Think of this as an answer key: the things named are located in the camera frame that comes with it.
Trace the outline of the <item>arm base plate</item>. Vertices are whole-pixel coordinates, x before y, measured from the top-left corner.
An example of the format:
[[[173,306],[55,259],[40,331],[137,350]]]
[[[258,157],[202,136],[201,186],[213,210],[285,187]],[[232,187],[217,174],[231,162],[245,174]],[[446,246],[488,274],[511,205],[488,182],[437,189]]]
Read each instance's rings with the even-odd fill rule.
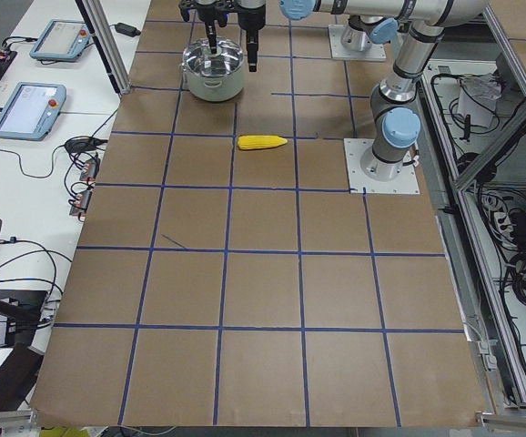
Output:
[[[397,163],[376,158],[371,138],[345,138],[349,191],[356,194],[419,195],[412,155],[407,150]]]
[[[329,25],[331,57],[344,61],[384,62],[387,59],[383,44],[374,44],[365,32],[348,25]]]

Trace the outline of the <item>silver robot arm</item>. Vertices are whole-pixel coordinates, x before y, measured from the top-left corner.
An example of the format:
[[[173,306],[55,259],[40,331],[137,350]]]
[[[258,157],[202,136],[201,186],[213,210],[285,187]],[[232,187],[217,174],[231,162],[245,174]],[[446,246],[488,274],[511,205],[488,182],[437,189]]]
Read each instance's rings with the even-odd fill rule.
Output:
[[[409,22],[391,73],[373,90],[370,107],[377,135],[368,153],[376,164],[368,174],[396,171],[420,134],[421,122],[410,105],[416,84],[447,27],[462,25],[479,15],[486,1],[280,1],[283,16],[299,21],[314,13],[349,15],[376,44],[390,41],[400,23]]]
[[[302,20],[319,10],[320,1],[279,1],[281,13],[290,20]],[[258,32],[266,25],[266,1],[179,1],[180,15],[185,22],[189,13],[196,10],[198,18],[205,24],[211,51],[217,36],[216,25],[225,27],[228,15],[236,14],[240,28],[246,33],[246,47],[251,55],[258,53]],[[398,30],[398,21],[382,16],[368,17],[349,14],[349,26],[367,35],[373,44],[389,42]]]

